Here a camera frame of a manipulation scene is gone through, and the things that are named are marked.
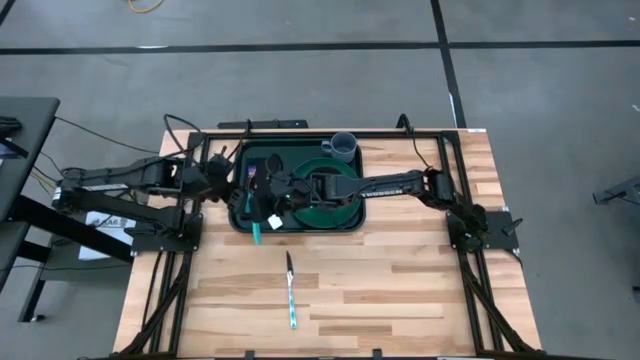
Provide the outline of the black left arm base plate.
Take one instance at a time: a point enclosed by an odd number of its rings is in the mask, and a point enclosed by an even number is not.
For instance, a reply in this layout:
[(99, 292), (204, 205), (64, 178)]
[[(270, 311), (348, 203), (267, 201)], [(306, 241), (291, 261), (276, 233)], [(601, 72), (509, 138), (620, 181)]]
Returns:
[(179, 233), (167, 233), (154, 230), (150, 224), (139, 223), (134, 228), (126, 228), (125, 233), (132, 237), (131, 250), (141, 252), (195, 252), (200, 247), (203, 228), (201, 214), (188, 214), (184, 227)]

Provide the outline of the black cloth napkin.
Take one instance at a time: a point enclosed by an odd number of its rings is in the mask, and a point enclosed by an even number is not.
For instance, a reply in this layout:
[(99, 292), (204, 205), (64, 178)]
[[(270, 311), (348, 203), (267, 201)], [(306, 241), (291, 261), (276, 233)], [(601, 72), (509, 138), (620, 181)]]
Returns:
[(250, 158), (247, 166), (245, 218), (254, 223), (266, 221), (275, 213), (271, 177), (282, 168), (281, 158)]

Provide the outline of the blue-grey mug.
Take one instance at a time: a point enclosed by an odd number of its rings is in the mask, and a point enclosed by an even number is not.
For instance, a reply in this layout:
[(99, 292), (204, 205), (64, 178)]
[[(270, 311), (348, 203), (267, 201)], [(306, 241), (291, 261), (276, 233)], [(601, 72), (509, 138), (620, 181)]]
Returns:
[(354, 159), (357, 147), (357, 138), (349, 132), (338, 132), (330, 139), (321, 141), (323, 152), (344, 163), (349, 163)]

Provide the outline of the black round bowl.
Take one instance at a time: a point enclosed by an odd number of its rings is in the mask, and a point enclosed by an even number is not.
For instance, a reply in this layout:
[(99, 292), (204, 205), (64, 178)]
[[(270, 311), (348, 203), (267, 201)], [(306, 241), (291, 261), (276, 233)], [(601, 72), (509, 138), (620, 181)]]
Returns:
[(348, 205), (351, 202), (350, 196), (338, 191), (338, 181), (344, 177), (345, 174), (333, 166), (315, 167), (306, 175), (300, 176), (307, 188), (310, 206), (335, 209)]

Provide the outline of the silver knife teal patterned handle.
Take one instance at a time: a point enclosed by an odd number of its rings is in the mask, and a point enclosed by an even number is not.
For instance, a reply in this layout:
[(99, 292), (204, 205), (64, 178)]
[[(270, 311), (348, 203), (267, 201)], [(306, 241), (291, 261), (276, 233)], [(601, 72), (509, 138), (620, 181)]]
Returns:
[(293, 280), (294, 280), (294, 267), (291, 255), (286, 251), (286, 265), (287, 265), (287, 293), (288, 293), (288, 307), (289, 307), (289, 322), (292, 330), (297, 329), (297, 317), (295, 310), (295, 301), (293, 294)]

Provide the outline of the grey metal stand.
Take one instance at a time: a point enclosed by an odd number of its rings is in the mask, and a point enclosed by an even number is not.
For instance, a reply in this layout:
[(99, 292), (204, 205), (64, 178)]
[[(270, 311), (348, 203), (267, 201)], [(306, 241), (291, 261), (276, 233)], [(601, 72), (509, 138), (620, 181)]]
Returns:
[(640, 175), (596, 189), (591, 202), (611, 220), (640, 223)]

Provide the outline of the black desk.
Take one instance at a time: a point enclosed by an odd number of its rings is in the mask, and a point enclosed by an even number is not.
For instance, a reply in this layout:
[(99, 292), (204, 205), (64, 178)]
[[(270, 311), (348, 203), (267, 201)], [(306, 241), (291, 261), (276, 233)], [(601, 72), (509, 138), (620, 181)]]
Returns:
[(21, 194), (54, 124), (55, 97), (0, 96), (0, 115), (15, 117), (22, 129), (0, 136), (0, 292), (18, 257), (45, 265), (53, 249), (32, 243), (32, 226), (131, 264), (131, 246)]

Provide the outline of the iridescent fork teal handle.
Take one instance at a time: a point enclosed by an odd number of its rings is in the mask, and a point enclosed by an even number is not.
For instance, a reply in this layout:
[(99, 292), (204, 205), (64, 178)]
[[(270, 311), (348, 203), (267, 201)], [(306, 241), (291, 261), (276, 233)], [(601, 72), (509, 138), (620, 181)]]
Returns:
[(246, 198), (246, 204), (245, 204), (245, 212), (247, 214), (250, 214), (252, 209), (252, 201), (253, 201), (254, 191), (256, 187), (256, 173), (257, 173), (256, 165), (249, 165), (247, 167), (247, 183), (246, 183), (247, 198)]

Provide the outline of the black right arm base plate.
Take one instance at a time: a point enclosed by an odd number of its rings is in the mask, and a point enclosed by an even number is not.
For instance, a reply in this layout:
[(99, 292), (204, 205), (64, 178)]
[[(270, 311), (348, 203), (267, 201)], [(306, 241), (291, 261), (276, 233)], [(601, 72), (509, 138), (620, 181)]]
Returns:
[(480, 249), (515, 250), (519, 248), (515, 229), (523, 222), (523, 219), (514, 220), (510, 212), (487, 211), (486, 225), (488, 230), (474, 236), (455, 215), (447, 214), (446, 221), (451, 246), (456, 249), (474, 253)]

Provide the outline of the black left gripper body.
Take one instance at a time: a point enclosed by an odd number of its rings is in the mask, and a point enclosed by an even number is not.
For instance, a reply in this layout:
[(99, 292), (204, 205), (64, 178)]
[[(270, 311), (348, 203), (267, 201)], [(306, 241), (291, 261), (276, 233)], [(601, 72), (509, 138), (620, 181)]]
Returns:
[(230, 212), (239, 213), (243, 209), (245, 190), (228, 179), (232, 167), (232, 162), (221, 153), (215, 154), (206, 162), (207, 187), (202, 199), (214, 203), (222, 201)]

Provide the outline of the green round plate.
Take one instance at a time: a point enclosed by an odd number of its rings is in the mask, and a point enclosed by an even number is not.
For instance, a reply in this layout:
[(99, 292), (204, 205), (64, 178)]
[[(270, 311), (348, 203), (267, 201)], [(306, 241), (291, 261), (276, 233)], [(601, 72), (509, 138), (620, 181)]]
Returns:
[[(352, 167), (329, 157), (318, 157), (308, 160), (297, 166), (292, 174), (300, 178), (300, 176), (306, 175), (311, 169), (319, 166), (333, 166), (340, 169), (349, 178), (358, 178), (358, 173)], [(293, 217), (305, 226), (315, 229), (347, 229), (354, 228), (354, 225), (350, 225), (350, 222), (352, 220), (358, 221), (361, 208), (362, 203), (360, 200), (357, 200), (353, 205), (335, 209), (310, 207), (297, 210), (293, 213)]]

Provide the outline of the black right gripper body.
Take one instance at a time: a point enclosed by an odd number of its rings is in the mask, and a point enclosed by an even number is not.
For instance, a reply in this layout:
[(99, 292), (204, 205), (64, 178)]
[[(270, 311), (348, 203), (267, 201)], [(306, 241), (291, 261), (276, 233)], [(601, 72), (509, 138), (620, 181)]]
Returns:
[(270, 177), (268, 188), (268, 210), (302, 210), (310, 208), (307, 188), (301, 178), (267, 172)]

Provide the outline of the white paper sheet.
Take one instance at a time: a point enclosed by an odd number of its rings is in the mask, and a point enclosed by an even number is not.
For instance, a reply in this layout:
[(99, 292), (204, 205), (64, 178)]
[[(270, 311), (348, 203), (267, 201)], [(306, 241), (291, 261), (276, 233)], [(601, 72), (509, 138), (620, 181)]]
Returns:
[[(98, 231), (107, 234), (116, 240), (132, 245), (133, 237), (125, 232), (128, 228), (134, 228), (136, 221), (115, 215), (91, 211), (86, 214), (85, 224), (95, 227)], [(109, 255), (81, 246), (78, 259), (91, 261), (109, 258)]]

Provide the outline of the dark green plastic tray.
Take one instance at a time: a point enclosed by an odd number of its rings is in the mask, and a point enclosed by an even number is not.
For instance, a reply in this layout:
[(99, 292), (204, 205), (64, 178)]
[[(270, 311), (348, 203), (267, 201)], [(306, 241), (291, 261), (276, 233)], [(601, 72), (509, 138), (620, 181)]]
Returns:
[[(292, 174), (293, 170), (302, 163), (318, 158), (329, 157), (329, 154), (321, 150), (320, 138), (294, 139), (294, 138), (276, 138), (276, 139), (260, 139), (250, 140), (243, 144), (240, 153), (236, 156), (236, 164), (234, 165), (234, 174), (243, 169), (247, 169), (250, 158), (268, 158), (275, 154), (278, 155), (283, 163), (283, 170), (286, 174)], [(358, 178), (364, 175), (362, 155), (360, 151), (355, 152), (355, 158), (346, 163), (352, 167), (357, 173)], [(352, 220), (350, 225), (354, 228), (347, 229), (315, 229), (297, 221), (293, 214), (288, 213), (282, 217), (283, 226), (277, 230), (277, 233), (322, 233), (322, 232), (352, 232), (357, 230), (366, 219), (366, 206), (362, 203), (358, 221)]]

